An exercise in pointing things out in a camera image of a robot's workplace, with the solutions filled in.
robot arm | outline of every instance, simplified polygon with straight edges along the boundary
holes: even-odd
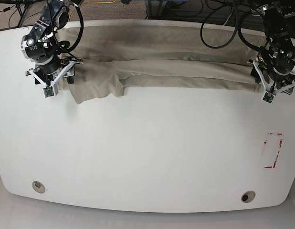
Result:
[[[27,59],[36,63],[35,69],[29,69],[26,75],[35,78],[35,84],[42,84],[45,97],[58,94],[57,83],[61,77],[73,83],[74,68],[82,60],[70,52],[78,45],[84,29],[84,20],[79,6],[83,0],[52,0],[43,8],[39,20],[30,33],[22,38],[21,50]],[[79,14],[81,28],[78,39],[71,46],[68,41],[58,42],[55,34],[68,22],[69,7],[74,5]],[[71,57],[61,59],[61,53],[68,53]]]
[[[251,61],[253,64],[252,76],[263,83],[265,93],[262,100],[272,103],[276,95],[280,92],[291,94],[295,87],[295,47],[288,33],[285,17],[279,10],[295,4],[295,1],[270,1],[270,0],[248,0],[254,12],[260,14],[264,21],[264,32],[267,43],[270,47],[253,47],[259,52],[257,59]],[[241,33],[242,21],[249,14],[244,14],[240,19],[239,36],[244,38]],[[272,83],[267,83],[264,74],[267,73]]]

folded cloth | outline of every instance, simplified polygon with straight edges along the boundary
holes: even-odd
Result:
[[[63,29],[60,40],[72,44],[79,28]],[[122,96],[125,87],[191,87],[260,92],[262,86],[250,76],[247,64],[257,53],[236,37],[219,50],[204,46],[200,29],[172,26],[85,27],[73,54],[84,59],[76,66],[69,88],[79,104],[110,93]],[[210,45],[225,43],[230,31],[204,30]],[[252,44],[264,37],[245,35]]]

beige cloth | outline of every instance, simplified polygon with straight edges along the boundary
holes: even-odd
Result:
[[[72,44],[78,28],[63,29],[60,40]],[[210,45],[225,43],[232,32],[204,30]],[[246,35],[257,46],[264,37]],[[238,37],[226,48],[214,50],[200,40],[200,29],[165,26],[85,27],[73,51],[84,59],[76,66],[74,84],[66,84],[79,104],[110,93],[122,96],[125,87],[191,87],[260,92],[246,63],[256,57]]]

cable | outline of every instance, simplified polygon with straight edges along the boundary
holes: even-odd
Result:
[[[250,44],[242,35],[242,24],[243,24],[243,21],[245,20],[245,18],[247,18],[249,15],[253,14],[253,12],[250,10],[250,11],[247,11],[245,14],[243,14],[240,18],[240,21],[239,21],[239,25],[238,25],[238,34],[239,34],[239,37],[241,39],[241,41],[249,48],[259,52],[260,51],[260,48],[253,45],[253,44]]]
[[[39,13],[41,13],[41,11],[40,11],[40,12],[37,12],[37,13],[34,13],[34,14],[30,15],[29,17],[25,18],[25,19],[23,20],[23,22],[24,22],[25,20],[27,20],[27,19],[29,19],[29,18],[35,16],[36,14],[39,14]]]
[[[9,28],[11,27],[11,26],[10,26],[11,18],[12,18],[12,16],[17,12],[17,10],[18,10],[18,9],[16,9],[16,10],[12,13],[12,15],[10,16],[10,18],[9,18],[9,22],[8,22]]]
[[[80,26],[79,35],[77,36],[76,41],[74,42],[74,44],[69,49],[67,49],[68,52],[72,52],[77,47],[77,45],[81,41],[83,31],[84,31],[84,19],[83,19],[83,16],[82,16],[82,13],[81,13],[81,10],[80,10],[79,7],[76,7],[76,12],[79,15],[80,25],[81,26]]]
[[[211,49],[221,49],[221,48],[224,48],[226,47],[227,45],[229,45],[235,35],[237,34],[237,31],[238,31],[238,25],[239,25],[239,12],[238,12],[238,6],[237,6],[237,3],[235,2],[235,0],[232,0],[233,2],[233,7],[234,7],[234,11],[235,11],[235,27],[234,27],[234,31],[233,31],[233,34],[232,34],[232,37],[229,39],[229,41],[227,41],[227,43],[221,45],[221,46],[211,46],[211,45],[208,45],[205,41],[204,41],[204,38],[203,38],[203,28],[204,28],[204,24],[206,23],[206,21],[208,20],[208,18],[214,14],[216,11],[226,7],[227,5],[222,5],[221,7],[215,9],[214,11],[212,11],[204,20],[204,22],[202,23],[201,25],[201,28],[200,28],[200,38],[201,38],[201,41],[203,42],[204,45],[206,45],[208,48],[211,48]]]
[[[210,9],[210,10],[216,10],[216,9],[214,9],[214,8],[211,8],[211,7],[208,5],[208,0],[205,0],[205,4],[206,4],[206,6],[207,6],[208,9]]]
[[[13,6],[9,6],[9,7],[7,7],[7,8],[4,8],[3,10],[0,11],[0,13],[1,13],[1,12],[9,11],[9,10],[12,9],[14,6],[16,6],[16,5],[13,5]]]
[[[88,1],[88,2],[84,2],[82,5],[85,4],[97,4],[97,3],[101,3],[101,4],[112,4],[115,3],[117,0],[113,0],[113,1]],[[71,19],[72,14],[74,13],[75,9],[73,9],[69,15],[69,20]]]
[[[48,6],[48,10],[49,10],[49,15],[50,15],[50,22],[51,22],[51,29],[52,29],[52,33],[53,33],[53,37],[54,37],[54,40],[56,42],[56,44],[58,44],[58,46],[60,47],[61,50],[63,50],[65,53],[69,54],[70,56],[72,56],[73,58],[75,58],[77,60],[77,58],[72,55],[70,52],[68,52],[56,39],[55,37],[55,33],[56,31],[54,31],[54,26],[53,26],[53,22],[52,22],[52,15],[51,15],[51,10],[50,10],[50,5],[49,5],[49,0],[46,0],[47,1],[47,6]]]
[[[201,2],[201,9],[200,9],[200,11],[197,13],[197,14],[195,14],[195,15],[191,15],[191,16],[180,16],[180,15],[177,15],[177,14],[175,14],[175,13],[172,13],[172,12],[169,12],[170,14],[172,14],[172,15],[174,15],[174,16],[176,16],[176,17],[181,17],[181,18],[194,18],[194,17],[196,17],[196,16],[198,16],[201,12],[202,12],[202,10],[203,10],[203,1],[202,0],[200,0],[200,2]]]
[[[171,3],[172,5],[175,5],[175,6],[181,6],[181,5],[185,4],[186,1],[182,1],[181,3],[176,3],[174,1],[169,1],[169,3]]]

metal bracket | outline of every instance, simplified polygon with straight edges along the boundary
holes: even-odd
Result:
[[[293,80],[292,84],[284,86],[284,87],[282,87],[280,89],[274,88],[274,91],[271,93],[270,90],[272,88],[272,84],[269,84],[269,83],[266,82],[266,80],[265,80],[265,78],[263,76],[263,73],[259,68],[259,63],[257,61],[254,61],[253,65],[254,65],[254,68],[256,69],[256,71],[258,72],[258,74],[260,76],[260,79],[261,79],[261,82],[263,84],[263,87],[265,89],[265,92],[264,92],[263,97],[262,97],[263,101],[266,101],[266,102],[272,104],[276,95],[278,95],[281,92],[284,92],[286,90],[289,90],[289,89],[295,87],[295,80]]]
[[[75,64],[78,63],[83,63],[82,61],[76,62],[76,61],[69,61],[69,64],[65,66],[62,71],[57,75],[57,77],[50,82],[50,86],[47,86],[47,83],[44,82],[41,78],[39,78],[35,72],[34,69],[29,69],[29,73],[36,79],[38,82],[41,83],[42,88],[43,88],[43,93],[45,98],[51,97],[51,96],[56,96],[58,94],[58,87],[57,83],[60,80],[61,77],[70,77],[69,70],[73,68]]]

